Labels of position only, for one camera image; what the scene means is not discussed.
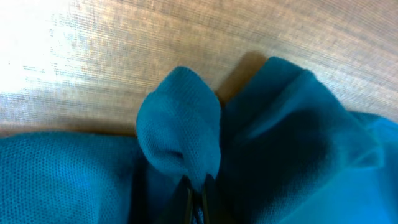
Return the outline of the blue t-shirt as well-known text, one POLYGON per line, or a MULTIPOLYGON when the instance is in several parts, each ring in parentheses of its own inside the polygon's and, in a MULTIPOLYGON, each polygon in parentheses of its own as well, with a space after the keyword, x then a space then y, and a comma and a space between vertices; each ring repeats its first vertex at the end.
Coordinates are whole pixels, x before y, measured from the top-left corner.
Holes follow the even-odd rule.
POLYGON ((187 176, 204 223, 210 174, 236 223, 396 223, 397 124, 346 110, 270 58, 226 105, 187 67, 144 100, 136 136, 1 139, 2 223, 155 223, 187 176))

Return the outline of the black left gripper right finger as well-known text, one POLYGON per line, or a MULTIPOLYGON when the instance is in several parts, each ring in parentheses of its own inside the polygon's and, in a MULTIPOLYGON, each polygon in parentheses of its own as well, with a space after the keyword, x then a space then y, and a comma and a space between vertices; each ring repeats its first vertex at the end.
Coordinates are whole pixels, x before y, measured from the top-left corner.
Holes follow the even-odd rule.
POLYGON ((219 194, 214 178, 208 174, 202 192, 204 224, 236 224, 219 194))

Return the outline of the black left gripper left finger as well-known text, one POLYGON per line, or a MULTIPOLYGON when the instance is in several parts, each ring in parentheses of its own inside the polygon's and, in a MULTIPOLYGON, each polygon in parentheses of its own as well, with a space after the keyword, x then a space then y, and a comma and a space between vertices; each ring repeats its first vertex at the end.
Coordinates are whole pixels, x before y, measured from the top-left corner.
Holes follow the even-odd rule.
POLYGON ((155 224, 191 224, 192 201, 191 182, 187 176, 183 176, 155 224))

